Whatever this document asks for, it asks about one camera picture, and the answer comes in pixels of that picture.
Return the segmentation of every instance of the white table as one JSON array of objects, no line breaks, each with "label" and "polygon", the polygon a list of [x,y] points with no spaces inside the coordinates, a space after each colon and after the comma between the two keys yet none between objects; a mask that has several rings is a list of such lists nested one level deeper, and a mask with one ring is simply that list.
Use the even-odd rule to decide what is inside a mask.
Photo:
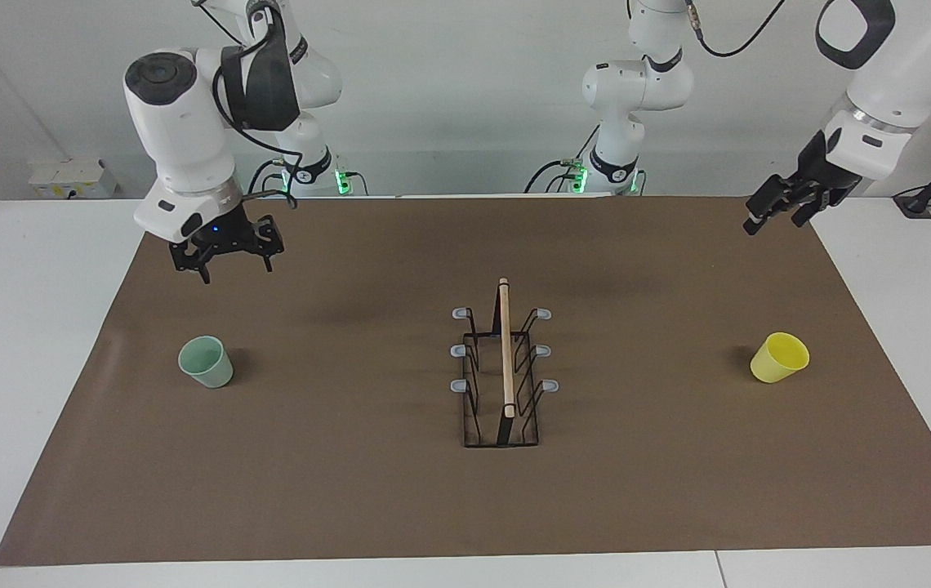
[{"label": "white table", "polygon": [[[136,252],[136,204],[0,202],[0,539]],[[931,222],[853,200],[815,227],[931,427]],[[0,586],[484,583],[922,588],[931,547],[0,569]]]}]

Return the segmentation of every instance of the yellow cup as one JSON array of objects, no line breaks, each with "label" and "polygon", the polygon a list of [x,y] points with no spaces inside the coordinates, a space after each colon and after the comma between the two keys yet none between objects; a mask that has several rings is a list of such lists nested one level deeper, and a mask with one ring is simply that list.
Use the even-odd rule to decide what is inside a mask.
[{"label": "yellow cup", "polygon": [[775,332],[752,358],[752,375],[760,382],[776,384],[810,364],[806,345],[787,332]]}]

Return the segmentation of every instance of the white wall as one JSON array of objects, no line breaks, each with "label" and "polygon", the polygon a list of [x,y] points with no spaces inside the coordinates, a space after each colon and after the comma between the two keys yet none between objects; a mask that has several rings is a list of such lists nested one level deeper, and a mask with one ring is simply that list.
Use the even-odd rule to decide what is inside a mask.
[{"label": "white wall", "polygon": [[[301,0],[295,11],[312,46],[345,77],[342,100],[316,113],[332,148],[366,172],[376,193],[438,194],[518,191],[545,161],[577,152],[596,123],[581,76],[601,60],[637,56],[622,4]],[[787,3],[764,37],[731,60],[687,40],[693,99],[644,116],[650,194],[748,194],[771,172],[793,171],[850,78],[813,44],[822,4]],[[773,0],[700,5],[709,42],[732,48]],[[101,157],[133,197],[153,173],[123,103],[123,71],[155,48],[224,44],[189,0],[0,3],[0,74],[60,149]],[[246,142],[237,149],[241,172],[266,157]],[[0,176],[0,198],[29,196],[15,187],[24,168],[9,163]],[[931,122],[902,170],[869,194],[929,179]]]}]

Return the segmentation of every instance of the black wire rack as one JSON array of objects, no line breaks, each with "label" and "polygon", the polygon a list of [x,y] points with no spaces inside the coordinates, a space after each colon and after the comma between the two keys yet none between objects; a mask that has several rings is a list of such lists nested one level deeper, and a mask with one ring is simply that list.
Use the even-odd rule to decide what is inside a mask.
[{"label": "black wire rack", "polygon": [[462,335],[462,343],[451,347],[451,355],[461,359],[461,379],[451,383],[451,391],[461,395],[462,444],[468,449],[536,447],[541,442],[537,407],[546,392],[559,391],[556,380],[539,379],[534,368],[536,361],[549,357],[552,350],[546,345],[532,343],[532,328],[539,320],[551,320],[552,313],[547,309],[532,309],[520,330],[510,331],[513,397],[507,399],[500,394],[494,405],[490,398],[481,402],[481,347],[492,343],[501,345],[502,340],[499,300],[500,297],[496,298],[495,319],[489,332],[477,331],[473,309],[469,306],[454,309],[452,313],[455,319],[468,320],[470,325],[470,330]]}]

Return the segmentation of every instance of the white box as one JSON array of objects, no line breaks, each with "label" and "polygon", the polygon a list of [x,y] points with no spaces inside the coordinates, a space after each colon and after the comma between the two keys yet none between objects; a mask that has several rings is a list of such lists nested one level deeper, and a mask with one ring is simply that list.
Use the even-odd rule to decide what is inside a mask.
[{"label": "white box", "polygon": [[99,159],[34,163],[29,183],[41,198],[113,198],[118,180]]}]

